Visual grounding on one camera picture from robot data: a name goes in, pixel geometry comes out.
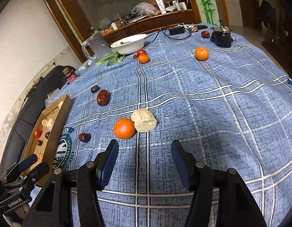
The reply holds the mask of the red tomato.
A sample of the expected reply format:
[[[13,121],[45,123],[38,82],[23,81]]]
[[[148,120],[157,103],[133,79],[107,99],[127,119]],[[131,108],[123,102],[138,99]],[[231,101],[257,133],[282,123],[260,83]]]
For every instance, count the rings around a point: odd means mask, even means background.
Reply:
[[[41,137],[41,134],[42,134],[42,131],[40,129],[36,128],[34,131],[35,137],[39,138],[39,137]]]
[[[137,51],[137,56],[143,55],[143,54],[147,54],[147,52],[143,49],[140,49]]]

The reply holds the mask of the dark plum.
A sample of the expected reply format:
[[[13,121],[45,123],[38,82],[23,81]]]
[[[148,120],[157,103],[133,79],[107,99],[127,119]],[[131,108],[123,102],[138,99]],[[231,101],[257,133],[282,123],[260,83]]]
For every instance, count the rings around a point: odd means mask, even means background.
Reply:
[[[46,132],[46,133],[45,133],[45,138],[46,138],[46,139],[49,139],[50,134],[51,134],[50,132]]]

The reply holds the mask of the beige yam chunk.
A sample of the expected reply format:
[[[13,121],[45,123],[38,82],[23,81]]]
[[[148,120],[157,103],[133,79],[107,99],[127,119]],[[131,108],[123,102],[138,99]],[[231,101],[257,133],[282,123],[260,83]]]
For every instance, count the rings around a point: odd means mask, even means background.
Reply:
[[[42,126],[47,127],[48,121],[46,119],[42,120]]]
[[[54,118],[50,118],[50,119],[47,120],[46,127],[51,131],[53,126],[54,126],[54,123],[55,123],[55,119]]]

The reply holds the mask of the dark red date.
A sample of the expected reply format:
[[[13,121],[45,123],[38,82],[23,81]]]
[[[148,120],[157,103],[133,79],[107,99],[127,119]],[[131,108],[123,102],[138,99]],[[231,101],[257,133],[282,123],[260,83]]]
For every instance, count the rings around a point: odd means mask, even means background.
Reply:
[[[43,144],[43,141],[42,141],[42,140],[38,140],[38,141],[37,141],[37,145],[38,145],[38,146],[41,146],[42,144]]]

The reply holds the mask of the blue plaid tablecloth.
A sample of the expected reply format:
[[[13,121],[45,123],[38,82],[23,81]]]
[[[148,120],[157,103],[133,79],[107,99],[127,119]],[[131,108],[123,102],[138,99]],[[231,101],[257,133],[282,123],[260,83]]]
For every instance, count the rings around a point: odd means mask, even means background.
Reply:
[[[73,101],[54,163],[65,171],[103,152],[117,120],[143,108],[157,119],[155,129],[119,140],[112,177],[98,193],[107,226],[183,226],[192,194],[177,173],[174,140],[210,168],[235,168],[268,226],[285,218],[292,207],[292,80],[261,49],[233,37],[230,48],[220,48],[199,33],[176,40],[153,34],[147,64],[133,56],[91,63],[59,92]],[[207,48],[206,61],[196,59],[197,47]],[[106,106],[97,104],[101,90],[110,93]],[[81,142],[81,133],[91,140]]]

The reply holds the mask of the pink black small box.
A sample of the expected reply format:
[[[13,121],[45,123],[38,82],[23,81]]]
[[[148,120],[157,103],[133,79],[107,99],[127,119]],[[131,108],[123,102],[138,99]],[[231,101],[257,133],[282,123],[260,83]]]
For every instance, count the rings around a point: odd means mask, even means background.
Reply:
[[[68,75],[65,76],[66,77],[66,80],[67,80],[67,83],[70,84],[71,82],[73,82],[74,80],[77,79],[77,75],[76,73],[72,72]]]

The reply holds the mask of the white yam chunk large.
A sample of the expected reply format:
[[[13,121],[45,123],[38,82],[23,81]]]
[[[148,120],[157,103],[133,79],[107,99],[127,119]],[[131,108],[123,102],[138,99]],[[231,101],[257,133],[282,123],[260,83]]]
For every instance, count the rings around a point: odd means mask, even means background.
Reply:
[[[137,132],[146,133],[157,126],[157,119],[148,109],[138,109],[131,115],[131,120]]]

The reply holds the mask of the large red jujube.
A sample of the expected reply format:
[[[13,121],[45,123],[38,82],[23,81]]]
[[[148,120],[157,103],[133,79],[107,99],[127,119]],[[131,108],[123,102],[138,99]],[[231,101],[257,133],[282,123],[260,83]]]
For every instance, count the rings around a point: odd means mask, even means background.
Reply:
[[[107,90],[101,90],[97,95],[97,104],[106,106],[110,101],[110,93]]]

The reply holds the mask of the small white plate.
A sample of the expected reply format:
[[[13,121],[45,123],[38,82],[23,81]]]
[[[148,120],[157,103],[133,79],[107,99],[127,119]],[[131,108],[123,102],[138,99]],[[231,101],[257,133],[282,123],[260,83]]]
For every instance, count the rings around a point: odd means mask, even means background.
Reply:
[[[80,66],[80,67],[78,68],[78,71],[82,71],[82,70],[88,68],[89,66],[90,66],[89,63],[84,63],[82,66]]]

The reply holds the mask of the right edge orange tangerine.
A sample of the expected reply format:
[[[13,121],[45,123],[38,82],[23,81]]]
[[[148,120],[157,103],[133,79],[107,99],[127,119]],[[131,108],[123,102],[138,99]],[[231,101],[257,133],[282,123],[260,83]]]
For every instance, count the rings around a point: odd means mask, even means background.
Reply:
[[[209,52],[205,47],[197,47],[195,49],[195,57],[199,61],[206,61],[209,58]]]

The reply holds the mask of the clear plastic pitcher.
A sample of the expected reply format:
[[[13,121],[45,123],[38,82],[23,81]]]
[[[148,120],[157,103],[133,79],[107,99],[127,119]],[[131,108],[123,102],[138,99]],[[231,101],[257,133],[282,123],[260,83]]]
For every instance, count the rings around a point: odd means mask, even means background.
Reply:
[[[112,53],[101,32],[95,32],[82,44],[82,51],[87,59],[102,59]]]

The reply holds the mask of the far orange tangerine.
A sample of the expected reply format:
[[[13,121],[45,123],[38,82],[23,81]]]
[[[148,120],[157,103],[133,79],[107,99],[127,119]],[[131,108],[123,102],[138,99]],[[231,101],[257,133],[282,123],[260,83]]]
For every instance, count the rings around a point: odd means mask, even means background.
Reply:
[[[138,56],[138,61],[141,63],[141,64],[146,64],[150,61],[150,58],[147,54],[140,54]]]

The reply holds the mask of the black power adapter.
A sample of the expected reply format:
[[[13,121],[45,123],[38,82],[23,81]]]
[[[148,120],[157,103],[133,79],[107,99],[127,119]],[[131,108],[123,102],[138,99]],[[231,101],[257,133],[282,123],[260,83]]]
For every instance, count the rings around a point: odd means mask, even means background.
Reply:
[[[185,28],[183,26],[176,26],[168,29],[170,35],[179,35],[185,33]]]

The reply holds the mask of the white bowl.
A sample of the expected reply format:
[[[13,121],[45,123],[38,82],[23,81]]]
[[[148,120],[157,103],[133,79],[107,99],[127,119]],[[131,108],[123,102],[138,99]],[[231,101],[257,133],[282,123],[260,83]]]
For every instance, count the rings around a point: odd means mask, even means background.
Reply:
[[[136,34],[122,38],[111,44],[111,48],[121,55],[130,55],[142,49],[147,34]]]

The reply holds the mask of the wooden counter cabinet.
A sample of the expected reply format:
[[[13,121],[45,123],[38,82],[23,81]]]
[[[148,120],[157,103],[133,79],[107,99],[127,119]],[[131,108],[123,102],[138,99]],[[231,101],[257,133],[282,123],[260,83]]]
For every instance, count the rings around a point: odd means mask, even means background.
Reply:
[[[132,34],[152,32],[179,23],[210,23],[229,26],[225,0],[178,0],[188,3],[185,11],[159,14],[123,25],[133,8],[155,0],[43,0],[56,25],[80,61],[86,57],[81,44],[95,31],[104,32],[108,44]],[[170,5],[174,0],[163,0]]]

